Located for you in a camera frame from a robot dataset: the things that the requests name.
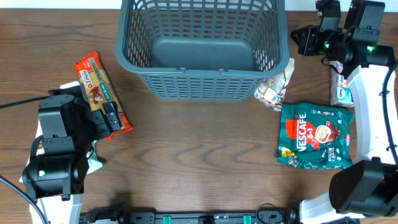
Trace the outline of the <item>green Nescafe coffee bag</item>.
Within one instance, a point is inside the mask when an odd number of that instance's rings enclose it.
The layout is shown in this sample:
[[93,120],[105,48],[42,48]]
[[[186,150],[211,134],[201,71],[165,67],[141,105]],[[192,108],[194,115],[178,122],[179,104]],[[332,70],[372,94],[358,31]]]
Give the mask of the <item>green Nescafe coffee bag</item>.
[[277,162],[301,169],[346,169],[350,124],[354,114],[347,109],[311,103],[282,107]]

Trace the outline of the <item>grey plastic basket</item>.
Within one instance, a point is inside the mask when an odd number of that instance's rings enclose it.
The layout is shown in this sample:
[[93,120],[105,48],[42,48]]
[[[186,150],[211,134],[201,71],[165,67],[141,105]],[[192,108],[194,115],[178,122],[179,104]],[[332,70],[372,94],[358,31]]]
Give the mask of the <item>grey plastic basket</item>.
[[289,62],[284,0],[123,0],[116,58],[160,98],[240,101]]

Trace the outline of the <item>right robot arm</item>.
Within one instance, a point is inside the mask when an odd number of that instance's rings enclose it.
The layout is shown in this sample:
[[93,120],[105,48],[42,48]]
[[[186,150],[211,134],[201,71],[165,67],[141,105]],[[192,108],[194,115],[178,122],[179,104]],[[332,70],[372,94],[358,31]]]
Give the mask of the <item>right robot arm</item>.
[[385,5],[353,1],[341,22],[338,1],[317,1],[321,23],[291,33],[299,54],[322,55],[343,65],[354,102],[356,162],[336,173],[327,193],[304,200],[288,219],[295,223],[358,223],[397,213],[397,60],[380,44]]

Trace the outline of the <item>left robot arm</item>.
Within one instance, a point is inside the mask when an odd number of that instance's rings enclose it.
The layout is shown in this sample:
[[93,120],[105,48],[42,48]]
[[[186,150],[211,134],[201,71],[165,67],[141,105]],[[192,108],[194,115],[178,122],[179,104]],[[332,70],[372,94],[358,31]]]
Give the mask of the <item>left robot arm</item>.
[[87,153],[93,141],[121,129],[118,106],[105,102],[92,110],[80,82],[50,90],[39,103],[41,134],[32,143],[29,162],[22,173],[28,196],[47,223],[78,223],[83,203],[84,179],[89,169]]

